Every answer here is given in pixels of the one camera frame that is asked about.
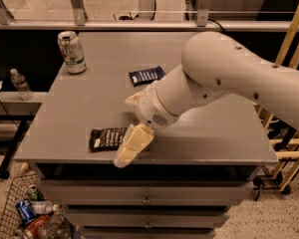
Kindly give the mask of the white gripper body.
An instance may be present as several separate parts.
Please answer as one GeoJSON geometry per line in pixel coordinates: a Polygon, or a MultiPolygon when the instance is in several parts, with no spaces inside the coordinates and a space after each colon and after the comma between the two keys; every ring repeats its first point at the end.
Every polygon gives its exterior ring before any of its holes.
{"type": "Polygon", "coordinates": [[[154,130],[164,129],[178,120],[161,104],[157,93],[157,81],[136,94],[135,113],[140,122],[154,130]]]}

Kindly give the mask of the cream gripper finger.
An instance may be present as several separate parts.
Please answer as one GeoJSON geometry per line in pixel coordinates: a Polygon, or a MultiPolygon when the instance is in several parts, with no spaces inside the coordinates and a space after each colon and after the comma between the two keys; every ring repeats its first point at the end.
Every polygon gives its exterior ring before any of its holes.
{"type": "Polygon", "coordinates": [[[140,122],[138,125],[131,124],[114,158],[114,165],[123,168],[129,165],[139,153],[141,153],[153,140],[153,129],[140,122]]]}
{"type": "Polygon", "coordinates": [[[143,92],[137,92],[125,99],[125,104],[134,109],[143,106],[145,102],[145,94],[143,92]]]}

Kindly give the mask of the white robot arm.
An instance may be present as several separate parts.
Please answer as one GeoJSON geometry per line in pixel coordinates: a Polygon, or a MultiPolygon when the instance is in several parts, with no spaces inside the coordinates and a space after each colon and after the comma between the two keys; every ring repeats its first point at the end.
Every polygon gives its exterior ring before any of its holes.
{"type": "Polygon", "coordinates": [[[263,60],[224,34],[202,32],[187,41],[179,66],[126,98],[140,123],[128,127],[114,165],[129,165],[157,130],[229,93],[257,103],[299,131],[299,71],[263,60]]]}

